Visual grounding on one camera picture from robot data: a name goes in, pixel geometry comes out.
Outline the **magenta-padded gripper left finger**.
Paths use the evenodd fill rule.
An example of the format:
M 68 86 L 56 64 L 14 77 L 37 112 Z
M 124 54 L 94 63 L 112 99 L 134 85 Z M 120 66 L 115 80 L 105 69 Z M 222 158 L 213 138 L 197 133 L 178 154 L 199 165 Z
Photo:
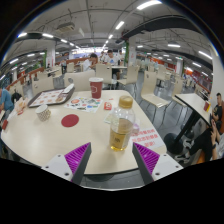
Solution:
M 86 143 L 65 155 L 56 154 L 42 169 L 79 185 L 90 155 L 91 143 Z

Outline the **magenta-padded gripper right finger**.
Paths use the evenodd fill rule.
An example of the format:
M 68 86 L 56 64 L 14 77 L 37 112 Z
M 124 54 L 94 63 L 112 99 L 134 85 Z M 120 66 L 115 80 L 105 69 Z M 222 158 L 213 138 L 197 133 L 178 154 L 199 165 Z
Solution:
M 132 153 L 145 185 L 182 169 L 168 154 L 158 154 L 138 143 L 133 144 Z

